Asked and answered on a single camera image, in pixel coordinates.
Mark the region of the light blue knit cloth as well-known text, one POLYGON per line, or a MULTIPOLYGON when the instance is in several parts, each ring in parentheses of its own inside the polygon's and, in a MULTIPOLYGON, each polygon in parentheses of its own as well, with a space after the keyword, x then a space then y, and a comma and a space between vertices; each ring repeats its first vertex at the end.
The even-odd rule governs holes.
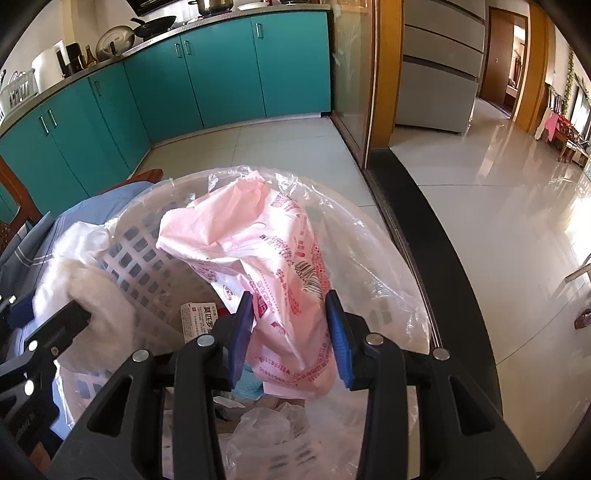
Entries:
POLYGON ((242 368, 242 376, 231 390, 231 394, 238 399, 257 401, 264 395, 263 382, 254 375, 249 364, 245 363, 242 368))

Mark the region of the pink printed plastic bag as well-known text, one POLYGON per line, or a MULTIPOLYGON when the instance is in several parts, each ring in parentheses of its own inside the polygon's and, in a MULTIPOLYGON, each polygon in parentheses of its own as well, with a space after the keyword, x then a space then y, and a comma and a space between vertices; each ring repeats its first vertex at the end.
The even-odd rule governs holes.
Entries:
POLYGON ((166 212, 156 246, 211 284, 229 312, 243 293, 252 294, 245 361, 264 392, 313 400, 332 389, 337 368, 325 317, 331 282, 297 202, 252 173, 166 212))

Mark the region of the white plastic bag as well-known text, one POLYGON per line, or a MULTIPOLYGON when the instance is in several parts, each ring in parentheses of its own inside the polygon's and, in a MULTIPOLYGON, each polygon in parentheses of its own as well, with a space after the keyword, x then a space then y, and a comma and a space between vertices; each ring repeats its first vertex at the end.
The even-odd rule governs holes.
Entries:
POLYGON ((304 408, 290 403, 243 415, 221 440, 221 454, 228 479, 322 479, 327 474, 304 408))

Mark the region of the white tissue bag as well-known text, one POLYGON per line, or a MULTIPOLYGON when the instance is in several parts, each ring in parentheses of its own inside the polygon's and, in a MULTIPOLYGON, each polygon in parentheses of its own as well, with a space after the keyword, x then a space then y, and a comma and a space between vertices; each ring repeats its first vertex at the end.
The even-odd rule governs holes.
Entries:
POLYGON ((108 246, 104 226, 72 224, 54 244, 32 300, 37 327, 72 300, 90 313, 88 325, 58 358, 72 372, 113 373, 134 350, 135 310, 98 267, 96 255, 108 246))

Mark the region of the white lattice trash basket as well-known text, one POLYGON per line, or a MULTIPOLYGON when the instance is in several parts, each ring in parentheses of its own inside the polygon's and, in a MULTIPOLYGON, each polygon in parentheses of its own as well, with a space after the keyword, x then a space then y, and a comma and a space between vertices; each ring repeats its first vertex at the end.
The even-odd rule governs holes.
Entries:
MULTIPOLYGON (((142 255, 140 265, 132 270, 131 276, 145 292, 152 314, 182 337, 181 342, 168 346, 163 352, 151 351, 160 354, 184 342, 179 311, 182 304, 213 302, 222 306, 222 302, 211 285, 193 272, 190 266, 156 249, 156 239, 153 249, 142 255)), ((231 435, 242 416, 250 410, 256 407, 277 410, 281 405, 276 397, 266 394, 257 401, 238 399, 231 392, 216 394, 214 407, 220 416, 216 422, 219 437, 223 440, 231 435)))

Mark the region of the teal kitchen cabinets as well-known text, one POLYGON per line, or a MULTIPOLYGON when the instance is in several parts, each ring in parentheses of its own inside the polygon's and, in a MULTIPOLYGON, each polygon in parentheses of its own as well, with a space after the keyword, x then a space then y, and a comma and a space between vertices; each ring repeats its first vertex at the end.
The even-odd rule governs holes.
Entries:
POLYGON ((332 108, 329 7, 270 7, 166 33, 56 85, 1 129, 42 212, 123 181, 162 142, 332 108))

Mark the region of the blue striped seat cloth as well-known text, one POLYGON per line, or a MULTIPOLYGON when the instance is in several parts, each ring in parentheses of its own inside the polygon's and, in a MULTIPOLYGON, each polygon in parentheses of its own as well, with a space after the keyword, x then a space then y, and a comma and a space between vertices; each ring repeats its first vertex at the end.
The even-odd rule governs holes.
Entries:
MULTIPOLYGON (((15 297, 16 302, 1 322, 3 361, 21 355, 27 338, 38 328, 32 305, 37 284, 57 239, 79 221, 102 225, 108 231, 109 246, 96 259, 98 267, 113 277, 135 310, 133 352, 142 348, 163 352, 181 342, 180 334, 152 314, 145 292, 131 276, 142 255, 153 249, 157 236, 159 222, 142 203, 143 192, 151 186, 149 182, 128 184, 83 200, 59 216, 47 213, 25 235, 10 242, 1 255, 1 295, 15 297)), ((72 372, 61 366, 58 358, 53 397, 60 415, 52 430, 60 439, 66 439, 114 372, 72 372)))

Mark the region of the brown wooden chair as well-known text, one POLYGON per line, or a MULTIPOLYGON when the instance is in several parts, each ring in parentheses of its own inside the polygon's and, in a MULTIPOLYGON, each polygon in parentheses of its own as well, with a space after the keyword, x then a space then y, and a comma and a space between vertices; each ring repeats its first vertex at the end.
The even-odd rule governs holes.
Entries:
MULTIPOLYGON (((26 223, 30 223, 31 225, 37 224, 42 219, 42 214, 35 205, 32 196, 25 185, 11 170, 4 159, 1 159, 0 164, 1 185, 6 189, 17 206, 16 213, 9 222, 1 221, 1 250, 4 250, 8 243, 26 223)), ((162 179, 162 169, 151 169, 140 174, 135 174, 124 182, 102 191, 102 193, 136 182, 149 182, 155 184, 162 179)))

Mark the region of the white dish rack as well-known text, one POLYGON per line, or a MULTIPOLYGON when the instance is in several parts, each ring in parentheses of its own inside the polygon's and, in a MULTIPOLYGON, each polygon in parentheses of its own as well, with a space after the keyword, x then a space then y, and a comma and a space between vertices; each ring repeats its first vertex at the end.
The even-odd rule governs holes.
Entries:
POLYGON ((1 91, 1 111, 8 116, 38 94, 35 69, 20 72, 1 91))

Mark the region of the white kettle appliance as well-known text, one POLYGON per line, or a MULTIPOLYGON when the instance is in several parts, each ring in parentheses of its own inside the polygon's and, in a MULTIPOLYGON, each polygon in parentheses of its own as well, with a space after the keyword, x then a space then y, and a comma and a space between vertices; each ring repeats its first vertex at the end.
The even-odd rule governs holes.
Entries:
POLYGON ((32 61, 31 66, 34 69, 35 81, 40 93, 64 79, 58 60, 58 52, 61 53, 63 59, 66 59, 65 45, 62 40, 41 52, 32 61))

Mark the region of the grey refrigerator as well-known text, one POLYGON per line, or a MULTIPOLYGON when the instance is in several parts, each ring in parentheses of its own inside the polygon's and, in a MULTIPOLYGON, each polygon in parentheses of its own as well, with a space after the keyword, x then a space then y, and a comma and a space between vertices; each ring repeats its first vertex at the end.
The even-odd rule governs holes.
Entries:
POLYGON ((396 123, 463 134, 484 58, 483 1, 408 0, 396 123))

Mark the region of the silver pot lid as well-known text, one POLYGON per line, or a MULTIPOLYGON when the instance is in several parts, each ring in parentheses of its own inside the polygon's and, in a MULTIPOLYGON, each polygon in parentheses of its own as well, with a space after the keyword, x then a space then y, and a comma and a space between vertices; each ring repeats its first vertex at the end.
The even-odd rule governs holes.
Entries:
POLYGON ((120 56, 133 47, 134 41, 135 34, 130 27, 126 25, 112 27, 97 41, 96 58, 102 62, 114 56, 120 56))

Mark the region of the black wok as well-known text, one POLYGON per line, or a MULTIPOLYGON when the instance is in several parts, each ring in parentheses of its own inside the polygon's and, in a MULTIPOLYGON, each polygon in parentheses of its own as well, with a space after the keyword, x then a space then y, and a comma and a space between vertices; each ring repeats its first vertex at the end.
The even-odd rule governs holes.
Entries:
POLYGON ((167 32, 175 23, 175 16, 162 16, 153 20, 144 21, 139 18, 131 18, 137 24, 133 29, 134 34, 142 40, 148 40, 154 36, 167 32))

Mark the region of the steel stock pot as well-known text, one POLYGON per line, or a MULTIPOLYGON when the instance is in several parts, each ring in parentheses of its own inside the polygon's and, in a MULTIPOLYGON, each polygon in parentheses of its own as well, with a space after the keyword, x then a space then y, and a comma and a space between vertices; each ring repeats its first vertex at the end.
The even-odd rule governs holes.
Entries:
POLYGON ((188 4, 197 6, 198 13, 204 17, 226 13, 233 8, 232 0, 190 0, 188 4))

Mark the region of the wooden glass door frame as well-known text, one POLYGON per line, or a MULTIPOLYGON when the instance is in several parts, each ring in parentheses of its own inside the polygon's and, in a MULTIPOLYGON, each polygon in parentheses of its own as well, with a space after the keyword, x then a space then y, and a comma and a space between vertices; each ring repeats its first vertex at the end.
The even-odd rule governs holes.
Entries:
POLYGON ((329 1, 332 121, 362 170, 394 130, 403 60, 403 1, 329 1))

